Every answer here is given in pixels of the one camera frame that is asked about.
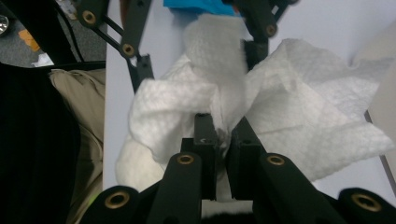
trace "black plastic part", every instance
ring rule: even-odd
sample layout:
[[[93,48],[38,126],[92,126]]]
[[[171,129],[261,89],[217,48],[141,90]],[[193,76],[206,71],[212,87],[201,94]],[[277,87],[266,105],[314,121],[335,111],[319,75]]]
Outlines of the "black plastic part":
[[[191,152],[177,153],[168,163],[157,191],[148,224],[200,223],[201,158]]]
[[[343,189],[338,201],[348,223],[396,223],[396,208],[365,189]]]
[[[260,191],[259,188],[255,189],[253,200],[253,214],[258,224],[279,224],[280,218],[278,212],[271,204],[268,195]]]
[[[202,198],[216,200],[217,160],[219,154],[218,136],[212,116],[197,114],[194,121],[193,147],[187,149],[203,159]]]
[[[140,40],[149,14],[151,0],[131,0],[126,16],[124,35],[120,42],[119,52],[124,58],[133,58],[139,49]],[[133,49],[126,53],[123,46],[129,45]]]
[[[234,0],[234,5],[245,18],[245,25],[257,43],[264,43],[275,35],[277,26],[268,1]]]
[[[250,71],[268,56],[268,39],[266,43],[255,43],[254,41],[243,41],[247,58],[247,69]]]
[[[113,47],[114,49],[119,49],[120,48],[119,43],[116,40],[114,40],[111,36],[109,36],[108,34],[103,33],[98,28],[92,28],[92,30],[97,35],[99,35],[102,39],[104,39],[107,42],[107,44],[111,45],[111,47]]]
[[[129,199],[124,206],[119,208],[110,208],[106,206],[106,200],[114,193],[122,192],[127,194]],[[137,208],[138,192],[135,189],[116,186],[105,190],[95,199],[93,204],[88,208],[82,217],[81,224],[129,224],[131,223],[134,211]],[[114,197],[113,200],[125,200],[125,198]]]
[[[79,22],[88,28],[99,28],[103,23],[104,17],[107,14],[109,0],[82,0],[79,4],[77,13]],[[92,22],[87,22],[84,19],[85,12],[91,12],[94,16]]]
[[[280,223],[346,223],[289,158],[261,155],[258,175]]]
[[[297,2],[298,0],[269,0],[271,8],[277,7],[277,11],[274,14],[275,21],[279,21],[289,5],[293,5]]]
[[[202,219],[202,224],[255,224],[253,214],[221,214]]]
[[[129,77],[131,78],[132,88],[134,89],[134,93],[137,92],[137,89],[140,86],[140,79],[137,73],[137,68],[132,65],[130,59],[125,59],[126,64],[128,65]]]
[[[255,170],[262,153],[265,153],[262,143],[248,120],[242,118],[233,129],[227,155],[227,173],[233,198],[253,200],[254,188],[257,185]]]
[[[149,55],[137,58],[136,69],[137,74],[139,75],[140,83],[146,78],[154,79],[154,75],[152,74],[151,59]]]
[[[366,112],[364,113],[364,118],[366,119],[367,122],[373,123],[373,120],[372,120],[368,110],[366,110]]]
[[[338,202],[338,200],[334,199],[333,197],[331,197],[323,192],[320,192],[320,193],[327,200],[327,202],[332,206],[332,208],[334,208],[335,211],[337,211],[339,214],[341,214],[341,207],[340,207],[340,203]]]
[[[119,35],[123,35],[123,30],[120,28],[113,20],[111,20],[108,16],[103,16],[103,21],[109,25],[113,30],[115,30]]]
[[[160,182],[157,182],[154,185],[151,185],[148,189],[143,190],[139,193],[137,198],[137,208],[134,211],[134,215],[129,223],[146,223],[149,217],[149,211],[151,210],[151,206],[154,202],[155,196],[157,194],[157,190],[160,187]]]

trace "tissue paper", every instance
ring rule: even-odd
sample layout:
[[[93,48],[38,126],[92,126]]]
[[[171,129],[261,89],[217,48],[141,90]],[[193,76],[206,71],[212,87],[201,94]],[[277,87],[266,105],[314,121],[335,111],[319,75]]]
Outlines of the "tissue paper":
[[[246,74],[243,25],[201,16],[186,30],[186,54],[160,80],[142,83],[117,162],[120,184],[141,191],[160,180],[181,139],[193,137],[196,113],[212,114],[223,155],[246,116],[266,150],[291,158],[310,180],[393,148],[363,119],[392,60],[346,66],[325,49],[290,39]],[[203,217],[251,212],[251,202],[231,199],[227,175],[219,175],[217,196],[219,202],[203,201]]]

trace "beige fabric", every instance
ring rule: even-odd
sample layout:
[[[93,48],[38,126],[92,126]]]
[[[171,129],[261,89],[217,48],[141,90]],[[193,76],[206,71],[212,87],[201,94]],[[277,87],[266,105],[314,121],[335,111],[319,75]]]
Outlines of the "beige fabric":
[[[67,219],[67,223],[79,223],[91,198],[102,191],[106,73],[104,69],[52,70],[50,80],[78,120],[81,132],[76,184]]]

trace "white paper towel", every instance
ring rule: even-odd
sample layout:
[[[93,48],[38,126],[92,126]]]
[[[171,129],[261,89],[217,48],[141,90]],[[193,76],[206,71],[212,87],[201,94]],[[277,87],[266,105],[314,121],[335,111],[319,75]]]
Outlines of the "white paper towel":
[[[285,40],[246,75],[239,18],[203,15],[186,31],[186,55],[160,80],[145,80],[134,98],[130,135],[117,162],[120,184],[143,190],[193,137],[193,116],[211,113],[224,154],[230,132],[247,116],[267,151],[291,158],[315,180],[353,161],[383,154],[391,141],[363,114],[392,60],[348,67],[324,49]],[[231,200],[219,175],[218,199],[203,217],[249,212]]]

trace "orange object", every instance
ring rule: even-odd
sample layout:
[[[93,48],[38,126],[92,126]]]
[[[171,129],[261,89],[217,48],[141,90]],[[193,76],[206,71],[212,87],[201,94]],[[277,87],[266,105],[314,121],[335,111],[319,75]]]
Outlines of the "orange object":
[[[20,36],[20,39],[22,39],[32,51],[36,52],[40,49],[40,46],[38,46],[37,42],[35,42],[35,39],[30,35],[27,30],[20,31],[18,35]]]

